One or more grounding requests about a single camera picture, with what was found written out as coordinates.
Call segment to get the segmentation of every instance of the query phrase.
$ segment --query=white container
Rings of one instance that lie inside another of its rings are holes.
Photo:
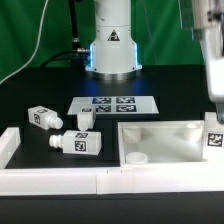
[[[77,115],[78,129],[80,131],[87,131],[92,129],[96,120],[96,107],[83,107]]]
[[[58,118],[57,112],[42,106],[28,109],[29,121],[36,126],[48,130],[50,128],[60,129],[63,122]]]
[[[49,144],[62,148],[63,153],[98,155],[102,147],[101,133],[66,131],[63,136],[52,135]]]

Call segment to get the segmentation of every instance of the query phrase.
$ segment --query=warning label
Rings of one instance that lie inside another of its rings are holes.
[[[115,30],[113,30],[113,32],[111,33],[108,41],[120,41],[117,32]]]

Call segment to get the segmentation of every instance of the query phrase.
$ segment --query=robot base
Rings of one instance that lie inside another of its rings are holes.
[[[127,72],[127,73],[117,73],[117,74],[106,74],[106,73],[97,73],[97,72],[86,72],[88,77],[105,80],[105,81],[122,81],[127,79],[135,78],[139,75],[141,75],[140,70],[135,70],[133,72]]]

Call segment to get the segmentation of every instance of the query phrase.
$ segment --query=white cylinder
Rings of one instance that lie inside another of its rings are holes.
[[[123,128],[123,139],[127,143],[138,143],[141,141],[141,128],[137,125],[130,125]]]
[[[142,152],[131,152],[126,156],[127,164],[146,164],[148,163],[149,158],[145,153]]]
[[[54,148],[62,148],[62,136],[52,135],[49,140],[49,144]]]
[[[189,142],[199,142],[202,139],[203,125],[200,123],[188,123],[185,125],[184,139]]]
[[[63,126],[63,121],[58,117],[50,118],[49,126],[54,129],[60,129]]]

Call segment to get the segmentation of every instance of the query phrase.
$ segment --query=white block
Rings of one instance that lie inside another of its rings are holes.
[[[49,144],[62,148],[63,153],[98,155],[102,147],[101,133],[66,131],[63,136],[52,135]]]
[[[0,169],[4,169],[20,144],[19,128],[7,128],[0,137]]]
[[[83,107],[77,115],[78,129],[80,131],[87,131],[92,129],[96,120],[96,107]]]
[[[133,193],[132,170],[108,169],[97,174],[97,194]]]
[[[63,122],[58,118],[57,112],[42,106],[28,109],[29,121],[36,126],[48,130],[50,128],[60,129]]]

